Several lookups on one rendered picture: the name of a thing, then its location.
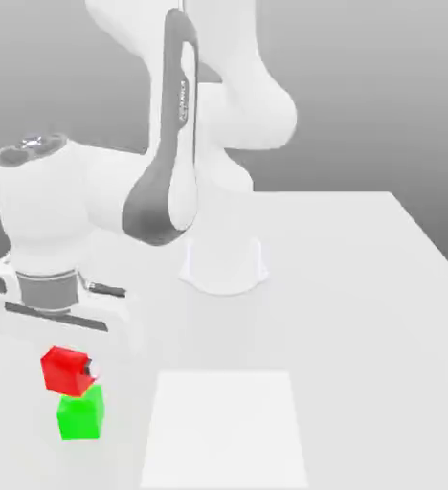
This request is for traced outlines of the small green cube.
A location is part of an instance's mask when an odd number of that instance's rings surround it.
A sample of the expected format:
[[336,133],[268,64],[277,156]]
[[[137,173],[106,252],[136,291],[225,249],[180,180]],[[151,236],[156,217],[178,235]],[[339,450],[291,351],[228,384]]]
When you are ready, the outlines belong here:
[[102,386],[92,385],[81,397],[61,395],[56,419],[62,440],[99,439],[104,419]]

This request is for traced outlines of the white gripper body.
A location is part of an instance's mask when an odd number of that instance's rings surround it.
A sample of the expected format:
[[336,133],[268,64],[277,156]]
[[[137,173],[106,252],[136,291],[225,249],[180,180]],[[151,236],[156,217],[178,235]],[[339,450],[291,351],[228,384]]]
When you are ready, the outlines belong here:
[[142,329],[129,313],[127,300],[92,294],[83,294],[81,303],[54,316],[0,294],[0,334],[37,347],[57,345],[96,358],[125,358],[142,343]]

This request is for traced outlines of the small red cube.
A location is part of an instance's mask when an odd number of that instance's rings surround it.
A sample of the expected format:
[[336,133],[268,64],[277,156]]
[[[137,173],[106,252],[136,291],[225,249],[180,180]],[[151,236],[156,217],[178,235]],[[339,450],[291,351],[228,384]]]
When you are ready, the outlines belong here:
[[40,359],[46,389],[81,397],[96,381],[91,361],[87,353],[53,346]]

